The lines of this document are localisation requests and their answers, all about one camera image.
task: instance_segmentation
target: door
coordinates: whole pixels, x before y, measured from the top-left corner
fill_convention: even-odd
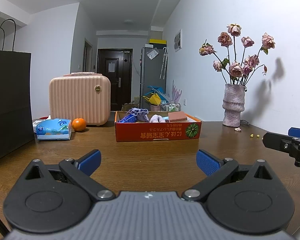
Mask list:
[[[92,46],[85,41],[84,43],[84,51],[83,51],[83,72],[91,71],[91,60],[92,60]]]
[[[99,49],[97,73],[111,82],[111,111],[131,102],[132,49]]]

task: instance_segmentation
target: blue tissue pack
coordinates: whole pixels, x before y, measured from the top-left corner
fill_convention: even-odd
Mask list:
[[[70,140],[71,120],[50,119],[36,126],[38,140]]]

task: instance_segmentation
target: wall picture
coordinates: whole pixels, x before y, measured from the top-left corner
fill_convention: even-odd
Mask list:
[[[182,29],[177,33],[174,38],[174,50],[177,52],[182,49]]]

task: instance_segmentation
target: pink sponge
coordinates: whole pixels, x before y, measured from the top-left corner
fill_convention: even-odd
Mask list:
[[[169,122],[185,122],[188,121],[186,114],[183,111],[168,113]]]

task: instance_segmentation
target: textured vase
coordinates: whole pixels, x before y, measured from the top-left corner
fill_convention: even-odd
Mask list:
[[[240,126],[240,114],[244,111],[244,95],[244,86],[226,84],[222,105],[225,110],[223,125],[231,127]]]

